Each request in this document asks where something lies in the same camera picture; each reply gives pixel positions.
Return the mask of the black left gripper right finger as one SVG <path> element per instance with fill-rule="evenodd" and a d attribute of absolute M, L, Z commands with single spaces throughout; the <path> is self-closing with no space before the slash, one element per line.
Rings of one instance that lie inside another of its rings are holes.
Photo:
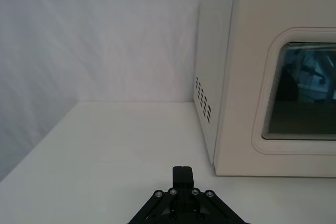
<path fill-rule="evenodd" d="M 183 219 L 184 223 L 245 223 L 214 191 L 194 187 L 191 167 L 183 167 Z"/>

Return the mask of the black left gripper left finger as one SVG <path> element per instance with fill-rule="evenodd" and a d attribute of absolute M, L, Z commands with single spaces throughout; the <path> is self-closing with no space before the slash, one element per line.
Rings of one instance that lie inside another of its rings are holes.
<path fill-rule="evenodd" d="M 173 185 L 156 190 L 129 223 L 177 223 L 183 209 L 183 167 L 173 167 Z"/>

